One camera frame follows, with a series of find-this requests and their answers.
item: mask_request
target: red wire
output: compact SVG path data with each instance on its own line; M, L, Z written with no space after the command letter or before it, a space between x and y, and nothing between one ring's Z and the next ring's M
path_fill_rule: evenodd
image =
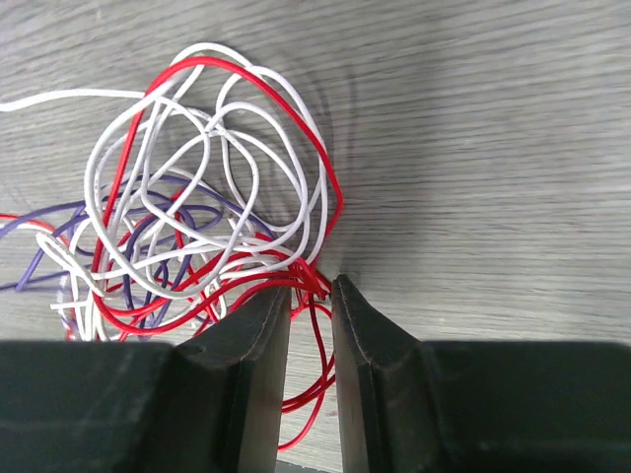
M177 198L181 195L181 193L184 191L185 187L183 187L182 189L180 189L178 192L176 192L173 197L171 198L171 200L176 201ZM175 212L175 218L178 219L179 221L181 220L181 214L179 212ZM181 235L181 232L174 228L174 232L175 232L175 244L177 245L177 247L179 249L184 248L184 238ZM189 277L193 277L194 274L194 270L192 267L192 264L189 264L188 267L186 268L186 272L188 273ZM193 279L193 284L194 283L198 283L199 279L195 278ZM206 301L206 294L203 291L199 292L199 297L203 300ZM212 307L208 306L206 308L206 313L208 314L208 318L210 320L212 320L213 322L217 322L218 318L215 316L215 313L213 312Z
M321 145L321 143L319 142L318 138L316 137L314 132L311 130L309 125L307 125L307 123L305 123L303 118L285 101L285 99L283 99L283 97L278 92L276 92L272 87L270 87L265 81L258 78L254 74L250 73L243 67L237 64L234 64L230 61L226 61L224 59L211 57L211 56L198 56L198 57L189 57L165 69L165 71L163 71L152 83L152 85L149 87L149 89L147 90L147 94L150 94L151 92L155 91L158 87L164 84L173 74L183 69L196 67L200 65L216 66L223 69L227 69L251 81L252 83L257 85L260 89L262 89L265 93L271 96L287 112L287 114L290 115L290 117L294 120L294 122L298 125L298 127L303 131L303 133L307 135L307 137L309 138L309 140L312 142L315 149L317 150L319 157L322 159L322 163L326 169L326 173L328 175L329 180L331 181L331 185L335 192L336 207L333 212L333 216L331 217L331 220L328 222L326 226L326 230L324 233L324 236L327 237L330 231L332 230L332 228L335 226L335 223L339 219L339 215L341 214L343 202L344 202L344 197L342 195L341 188L335 176L335 172L328 158L326 150ZM133 147L133 143L135 141L138 127L140 126L143 115L144 115L144 111L140 111L134 116L134 119L132 120L131 126L129 128L129 133L127 134L127 139L123 147L122 156L118 164L118 169L116 170L116 176L111 186L110 195L109 195L109 198L107 199L107 204L105 205L103 222L106 227L109 224L109 218L113 210L114 202L116 200L116 195L118 194L120 183L123 180L123 176L124 176L124 173L127 168L127 164L129 162L129 158L131 155L131 149ZM99 266L101 264L101 259L103 257L103 249L104 249L103 242L98 239L96 242L95 254L93 258L93 265L92 265L93 271L98 271L99 269Z
M281 108L285 110L285 112L292 118L292 120L297 124L297 126L303 131L303 133L307 136L307 138L312 142L312 144L314 145L319 155L319 158L322 160L324 168L326 169L328 179L331 182L331 186L333 187L333 191L335 193L335 198L336 198L336 206L335 206L333 215L330 221L327 223L325 233L324 233L324 237L327 238L339 219L339 216L343 208L343 202L344 202L342 191L337 181L337 178L335 176L333 167L328 158L326 150L321 145L321 143L319 142L318 138L316 137L314 132L311 130L309 125L307 125L307 123L303 120L300 114L297 113L282 98L282 96L278 92L276 92L274 89L272 89L266 82L256 77L252 73L248 72L243 67L237 64L234 64L232 62L226 61L224 59L216 58L216 57L211 57L211 56L198 56L198 57L190 57L190 58L184 59L170 66L169 68L167 68L151 84L151 86L147 90L147 94L150 94L153 91L155 91L158 87L164 84L173 74L179 71L182 71L184 69L187 69L190 67L196 67L200 65L215 66L222 69L226 69L233 73L239 74L245 79L247 79L248 81L254 83L263 92L268 94L274 101L276 101L281 106ZM134 116L132 123L130 125L129 132L127 134L127 139L123 147L122 155L118 163L118 168L116 170L116 175L110 189L110 195L105 205L105 211L103 215L103 222L105 224L105 227L107 227L109 224L109 219L111 217L111 213L114 207L116 195L118 194L121 182L123 180L123 176L125 174L125 170L129 163L131 150L136 138L136 134L138 132L138 128L142 121L143 115L144 115L144 111L137 113ZM176 235L177 245L179 247L182 247L183 241L181 240L181 234L179 232L176 232L175 235ZM92 270L95 272L98 271L101 266L101 261L103 258L103 251L104 251L103 242L100 239L97 239L94 258L92 262ZM194 271L192 268L190 268L190 270L188 271L188 278L184 280L181 284L179 284L176 288L174 288L174 290L183 291L187 287L198 282L199 278L210 273L216 267L217 262L219 261L220 258L221 258L221 254L217 255L211 261L204 264L197 271ZM279 449L287 449L295 445L296 443L298 443L307 434L307 432L309 431L309 429L311 428L311 426L313 425L316 419L317 413L319 412L321 408L325 390L334 382L334 376L332 376L330 379L327 379L327 376L332 369L334 359L333 357L331 357L331 361L329 363L326 362L326 352L324 350L321 334L319 333L319 328L317 326L316 304L315 304L315 300L313 296L313 293L316 293L319 298L323 299L327 293L330 293L330 283L328 283L328 281L326 281L326 279L323 278L321 274L314 272L314 268L316 268L316 261L314 261L312 265L310 266L310 265L307 265L304 262L304 260L299 260L295 264L290 266L289 268L290 271L288 272L261 273L258 275L240 278L240 280L238 281L230 281L226 283L225 285L222 284L219 290L215 291L210 297L206 298L205 295L203 295L202 298L204 300L199 305L193 307L185 316L181 317L178 320L173 320L169 323L166 323L165 325L160 326L160 327L139 328L139 327L136 327L135 325L139 323L140 320L145 318L149 313L153 312L160 306L166 304L167 300L164 298L159 298L153 301L151 304L147 304L146 306L139 307L138 309L135 309L135 310L121 310L121 309L116 309L113 307L108 307L102 298L96 295L94 296L94 298L95 298L95 304L99 308L99 311L103 314L105 319L109 323L114 325L115 327L127 333L138 334L138 335L154 335L154 334L164 333L169 330L173 330L174 328L177 328L183 325L192 317L194 317L197 313L199 313L201 310L204 310L206 308L208 308L209 310L208 311L209 316L214 316L214 314L210 315L211 313L213 313L210 307L210 304L213 304L215 301L217 301L217 299L221 295L225 294L231 289L237 286L240 286L242 284L246 284L247 282L255 281L258 279L269 279L269 281L263 282L261 284L257 284L253 288L250 288L247 291L245 291L245 293L241 295L234 304L232 304L231 311L239 307L245 301L247 301L247 299L249 299L256 292L261 291L266 288L282 286L282 287L293 287L293 288L298 289L299 291L303 291L304 292L303 297L301 300L299 300L299 309L302 310L303 308L306 308L307 305L310 308L310 312L312 315L312 324L314 326L315 338L317 341L317 345L320 351L320 357L322 361L322 377L321 377L321 380L315 383L305 393L303 393L300 396L297 396L296 398L288 400L286 406L284 404L286 409L294 410L294 409L297 409L298 407L302 407L302 405L304 405L307 402L310 402L315 397L317 397L317 402L315 404L314 410L312 411L312 414L307 424L303 428L303 430L299 433L299 435L295 439L279 447ZM133 320L131 323L124 323L118 319L118 317L121 317L121 316L133 316Z
M326 384L326 350L324 348L324 341L322 340L322 335L319 332L319 327L317 325L316 304L314 302L314 296L311 294L309 294L309 309L310 309L310 313L312 317L312 327L314 328L314 336L317 342L317 348L319 349L319 358L320 358L320 362L322 363L322 378L320 379L319 382L320 382L320 385L324 387ZM324 389L320 391L320 394L317 397L317 401L315 402L314 409L312 410L312 413L309 416L309 419L307 420L307 423L305 424L303 429L295 438L293 438L292 440L289 440L287 443L283 443L279 445L278 451L288 450L289 448L292 448L293 446L297 445L302 439L304 439L307 436L307 434L309 433L309 430L312 428L312 426L314 425L314 422L316 421L317 414L319 414L319 410L321 409L323 402L324 402Z

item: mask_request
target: wood grain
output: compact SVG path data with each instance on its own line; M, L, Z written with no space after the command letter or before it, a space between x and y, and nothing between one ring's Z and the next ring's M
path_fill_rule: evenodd
M142 90L187 45L224 42L285 74L316 112L347 198L327 274L349 273L420 338L631 338L628 2L71 3L0 3L0 101ZM123 107L0 115L3 211L80 198L92 144ZM2 241L3 280L33 249ZM58 338L48 303L0 295L0 335ZM288 392L313 377L312 346L299 323ZM281 456L340 471L336 430L332 394Z

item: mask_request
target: wire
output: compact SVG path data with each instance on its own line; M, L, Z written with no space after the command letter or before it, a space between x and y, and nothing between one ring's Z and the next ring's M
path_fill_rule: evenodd
M208 52L228 56L234 62L206 55ZM214 111L181 104L209 67L231 73L217 91ZM276 110L229 100L241 80L272 99L309 140L318 162L313 188L304 171L302 160L306 155L297 153L295 136L275 118ZM317 272L316 265L343 208L341 188L304 101L277 72L252 64L224 45L204 42L179 53L145 93L52 91L0 103L0 112L84 97L132 103L105 128L88 157L83 200L24 216L0 214L8 221L0 229L0 238L18 229L43 230L35 236L39 251L24 276L17 283L0 286L0 290L29 291L36 289L37 283L57 279L59 289L51 308L59 312L67 339L124 341L130 335L146 340L171 333L192 321L199 323L197 335L264 289L293 288L298 305L292 310L292 320L302 311L310 311L322 361L321 377L304 393L283 403L283 412L287 413L315 400L303 430L281 448L297 444L313 425L324 393L335 380L334 358L326 359L316 320L318 311L330 318L330 311L316 302L326 300L330 283ZM227 127L228 115L242 114L265 123L277 136L280 151L238 127ZM185 118L195 136L166 160L159 160L158 138L173 117ZM228 195L220 194L203 180L210 170L211 150L216 146L221 151ZM118 153L115 177L106 182L104 169ZM187 157L189 162L193 153L198 153L196 170L179 168L181 160ZM247 192L237 187L232 171L235 156L247 162L251 181ZM278 167L294 191L297 210L289 223L269 222L253 211L261 191L261 158ZM171 184L179 186L178 191L166 197L165 186ZM329 185L335 201L330 219ZM198 203L208 198L220 207ZM64 212L71 215L57 228L35 220ZM199 215L211 218L198 222ZM89 233L97 235L92 245L86 243ZM36 277L44 254L63 271ZM138 291L144 296L138 297Z

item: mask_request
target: white wire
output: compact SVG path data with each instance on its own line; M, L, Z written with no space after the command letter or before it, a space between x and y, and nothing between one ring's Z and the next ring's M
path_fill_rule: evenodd
M208 51L226 55L261 80L272 81L289 96L296 112L302 116L321 145L324 146L316 123L304 101L291 84L279 73L266 67L253 65L231 48L212 42L197 43L184 49L174 58L172 64L191 55ZM66 247L59 239L54 238L49 233L39 233L36 236L36 241L41 249L69 272L70 276L62 278L60 284L61 290L63 290L67 281L70 282L72 300L66 302L58 295L56 304L52 304L51 307L62 314L62 319L66 324L68 321L65 310L68 308L75 310L78 335L82 340L94 340L97 337L101 340L116 340L120 337L119 333L110 333L112 327L108 327L105 324L103 316L94 303L94 296L107 298L113 302L119 301L123 297L124 292L122 289L115 292L109 292L105 289L105 284L110 284L107 281L111 282L114 278L128 276L140 287L157 297L169 300L193 299L192 303L189 303L185 309L180 310L168 320L163 320L161 325L165 325L186 316L193 307L202 301L202 298L199 296L200 293L208 297L219 290L220 281L222 280L238 280L254 274L284 270L299 258L305 258L308 263L311 263L319 254L324 240L328 213L327 179L323 162L318 159L317 183L310 195L305 172L303 171L303 163L301 163L292 140L281 123L260 106L246 101L228 100L234 85L241 79L241 76L238 74L231 75L218 91L213 114L180 104L180 101L186 96L204 69L205 66L197 66L190 71L179 72L149 95L136 91L72 89L47 92L17 101L0 103L0 111L9 112L47 101L72 98L98 97L135 101L134 104L107 126L87 159L84 175L84 197L88 219L79 224L69 242L69 246ZM122 131L123 128L127 126L129 120L138 112L148 108L150 109L149 117L138 128L139 151L135 158L130 158L131 170L125 175L126 184L123 185L122 193L116 202L114 212L108 225L106 225L103 221L103 202L105 192L108 190L108 186L104 185L103 182L106 164L127 139L127 133ZM227 129L224 125L224 118L229 113L234 112L252 114L271 126L283 145L283 156L255 136L235 129L235 127ZM174 116L185 118L196 130L196 136L184 143L166 161L158 163L156 149L159 134L167 126L169 119ZM112 139L113 144L107 146L107 143ZM234 208L228 209L229 213L225 215L225 218L228 219L232 232L224 235L215 229L212 231L212 234L201 232L189 227L186 222L180 221L175 217L182 205L194 195L196 188L203 187L216 192L204 182L203 176L211 170L211 144L217 139L221 146L221 165L224 177L232 194L232 199L241 208L237 210ZM177 165L182 158L188 156L198 145L201 145L201 154L197 169L194 172L189 172L179 168ZM251 187L247 193L247 198L239 191L232 173L233 156L230 153L231 147L237 150L239 155L245 159L251 172ZM264 159L271 160L289 180L299 204L298 211L291 222L274 224L262 220L254 214L253 209L258 201L260 175L257 159L248 147L254 147L262 154ZM184 177L187 180L187 184L179 197L170 204L169 208L163 210L151 201L149 192L159 185L160 179L164 175L168 174ZM140 186L134 190L135 184L139 179ZM317 235L315 241L312 242L311 251L307 253L310 243L311 218L318 202L320 203L320 208ZM157 220L147 227L143 235L137 238L131 252L132 256L127 259L125 256L126 244L119 245L116 236L122 230L121 224L130 232L134 231L136 222L129 218L128 213L132 205L135 204L137 206L138 203ZM257 229L253 222L256 221L261 222L275 233L271 241L255 235ZM28 227L28 224L23 224L19 228L26 229L30 227ZM188 243L182 248L174 250L158 247L159 234L164 228L181 232L188 238ZM104 255L97 271L86 269L83 263L80 262L77 253L78 242L87 229L94 230L104 245ZM298 234L300 234L298 246L295 249L286 246ZM143 241L149 241L146 254L141 254L140 251L140 243ZM281 260L262 254L268 250L279 251L287 257ZM185 256L195 254L200 255L202 261L207 263L212 255L219 252L221 252L221 256L214 269L201 278L197 284L184 291L176 291L168 287L163 288L153 278L153 265L161 264L172 258L182 261ZM248 256L229 262L229 258L239 252L246 252ZM113 267L107 270L109 264L113 264ZM88 295L82 300L79 295L80 283L85 284L89 289ZM221 296L211 305L211 309L218 318L226 316L228 304L225 297Z

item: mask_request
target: purple wire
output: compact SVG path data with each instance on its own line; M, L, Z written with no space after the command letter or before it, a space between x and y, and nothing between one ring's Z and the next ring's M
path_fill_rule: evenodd
M163 210L165 208L168 208L170 206L170 204L159 204L158 207L163 207ZM208 210L209 212L212 212L215 214L215 219L213 219L211 222L209 222L209 224L207 224L208 227L211 227L213 225L216 225L220 220L221 220L221 212L217 209L215 209L214 207L206 207L206 206L196 206L196 209L199 210L199 207L205 207L205 210ZM143 212L146 212L146 209L131 209L129 211L130 214L142 214ZM62 235L64 232L66 232L69 228L71 227L76 227L78 224L80 224L81 222L83 222L84 220L88 219L88 215L83 214L80 215L79 217L75 217L74 219L69 220L68 222L66 222L65 224L61 225L60 227L57 228L57 230L55 230L52 235L54 237L59 237L60 235ZM22 278L20 278L20 281L18 281L18 283L14 286L14 285L6 285L3 286L2 290L5 289L13 289L15 288L16 291L21 291L25 288L25 286L31 281L31 276L33 275L33 273L35 272L37 266L39 265L39 263L41 262L41 260L43 259L43 251L41 249L39 249L36 253L35 253L35 257L33 258L33 260L31 261L31 264L29 265L29 267L27 268L27 271L25 272L25 274L22 276Z
M180 184L188 184L190 183L189 179L185 179L185 178L181 178L181 177L177 177L177 176L173 176L173 175L162 175L161 176L161 180L167 181L167 182L176 182L176 183L180 183ZM230 200L226 199L225 197L221 196L220 194L218 194L217 192L214 192L213 190L210 190L206 187L203 187L201 185L197 185L196 189L201 191L202 193L208 195L209 197L217 200L218 202L224 204L226 207L228 207L229 209L231 209L233 212L235 212L238 215L241 215L243 213L243 209L241 207L239 207L238 205L232 203ZM166 208L169 208L172 204L172 200L163 195L160 194L158 192L152 191L152 190L148 190L147 191L148 195L152 195L155 197L158 197L160 199L166 200L168 201L167 204L163 204L163 205L158 205L159 208L161 208L162 210L165 210ZM68 232L68 236L70 239L72 239L72 236L74 235L75 231L76 231L76 227L84 220L86 220L88 218L87 214L83 214L83 212L85 211L86 208L86 203L85 200L81 200L81 201L75 201L75 202L68 202L65 204L58 204L58 205L53 205L50 207L45 207L42 209L38 209L35 211L32 211L26 215L23 215L22 217L20 217L19 219L16 219L10 223L8 223L4 228L0 229L0 239L5 237L9 232L11 232L12 230L14 230L17 226L19 226L20 224L27 222L29 220L35 219L37 217L40 217L42 215L47 215L50 213L54 213L54 212L63 212L66 210L74 210L72 217L70 218L70 220L68 222L66 222L65 224L61 225L59 228L56 229L55 232L53 232L53 236L54 237L59 237L60 235L62 235L64 232ZM217 225L222 217L223 217L223 212L215 209L214 207L210 207L210 206L204 206L204 205L187 205L184 204L180 207L180 210L182 210L180 213L182 214L182 217L184 218L185 222L187 225L189 225L191 228L196 229L198 231L200 230L204 230L204 229L208 229L208 228L212 228L215 225ZM200 211L207 211L207 212L212 212L215 213L215 219L211 220L210 222L201 225L201 226L196 226L195 225L195 221L194 219L192 219L192 216L189 214L188 211L194 211L194 210L200 210ZM145 208L138 208L138 209L131 209L129 211L129 214L140 214L140 213L146 213L147 210ZM258 219L257 217L255 217L254 215L249 215L248 219L253 221L255 224L257 224L264 233L266 233L269 237L274 238L274 233L272 231L270 231L265 224L263 224L263 222ZM141 226L139 226L138 229L136 229L134 231L134 233L132 234L132 238L133 238L133 242L136 241L137 238L140 237L140 235L142 234L142 232L147 228L147 226L142 227L142 229L140 229ZM167 236L165 238L162 238L160 240L158 240L157 244L164 244L167 243L169 241L172 241L175 239L175 236ZM131 251L131 248L133 248L133 242L130 242L127 246L128 250ZM149 245L145 245L142 246L140 248L141 251L147 251ZM83 254L86 256L93 256L94 254L90 251L84 250L83 248L77 247L77 253L79 254ZM131 253L129 252L129 254L127 254L127 252L125 253L125 256L127 257L127 259L129 259L131 257ZM181 282L182 278L184 277L186 271L188 270L189 266L190 266L190 260L191 260L192 255L186 255L183 260L182 260L182 264L179 267L179 270L177 272L177 275L175 276L174 280L173 280L173 285L176 287L177 285L179 285L179 283ZM43 282L43 281L49 281L52 279L56 279L59 277L62 277L63 275L67 275L68 272L67 271L59 271L56 273L51 273L48 275L44 275L44 276L40 276L37 278L33 278L33 273L35 272L37 266L39 265L39 263L41 262L43 258L43 251L40 249L36 252L35 257L33 259L33 261L31 262L31 264L29 265L29 267L27 268L27 271L25 272L25 274L22 276L22 278L20 279L20 281L18 281L17 283L11 283L11 284L7 284L7 285L3 285L0 286L0 291L6 291L9 289L14 289L16 292L20 292L20 291L42 291L42 292L48 292L48 291L59 291L60 288L32 288L32 287L28 287L27 285L30 284L36 284L39 282ZM163 275L163 284L162 286L165 287L169 281L169 268L168 268L168 261L162 261L160 263L160 267L156 270L156 272L154 273L154 279L157 279L158 277L160 277L161 275ZM133 309L134 305L133 305L133 300L137 299L135 297L133 297L131 295L131 284L129 281L129 276L125 275L123 276L123 288L124 288L124 294L125 294L125 301L126 301L126 305L128 306L128 308ZM151 299L152 294L150 292L147 292L147 295L145 297L145 305L149 303L149 300ZM166 316L167 311L169 310L169 306L171 305L171 301L167 302L165 305L162 306L159 314L156 316L154 313L151 314L149 323L151 326L158 326L160 325L160 323L162 322L162 320L164 319L164 317ZM141 321L141 327L144 327L145 325L145 320L147 319L143 319Z
M36 288L24 288L21 293L70 293L70 288L60 288L59 286L37 286Z

